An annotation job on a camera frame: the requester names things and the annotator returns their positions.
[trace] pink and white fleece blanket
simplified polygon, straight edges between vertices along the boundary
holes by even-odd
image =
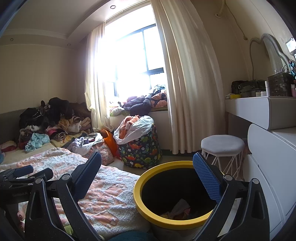
[[[27,165],[34,167],[34,173],[47,167],[52,169],[54,177],[71,174],[79,165],[87,161],[79,154],[63,148],[52,148],[25,160],[8,165],[0,165],[0,172],[9,168]],[[119,233],[138,230],[147,232],[149,223],[136,209],[133,200],[133,187],[139,176],[121,171],[116,167],[101,166],[84,199],[78,202],[90,224],[105,239]],[[59,199],[55,204],[64,226],[69,225]],[[26,211],[27,202],[19,204]]]

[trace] headboard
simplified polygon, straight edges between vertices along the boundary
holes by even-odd
[[[20,114],[25,109],[0,114],[0,144],[13,140],[17,142],[20,135]]]

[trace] pipe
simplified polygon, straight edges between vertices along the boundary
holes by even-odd
[[[215,14],[215,17],[221,18],[221,14],[222,14],[224,6],[225,6],[225,0],[222,0],[222,5],[221,5],[221,8],[220,8],[220,11],[219,11],[219,13]]]

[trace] window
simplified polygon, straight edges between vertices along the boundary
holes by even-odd
[[[106,91],[125,101],[166,84],[163,50],[151,5],[137,9],[106,26],[110,45],[110,78]]]

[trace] beige curtain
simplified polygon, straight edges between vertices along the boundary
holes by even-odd
[[[190,0],[151,0],[168,78],[173,154],[200,149],[225,129],[221,74],[210,38]]]
[[[105,79],[107,48],[104,41],[105,22],[96,27],[87,37],[85,99],[91,110],[94,131],[106,129],[113,131],[106,101]]]

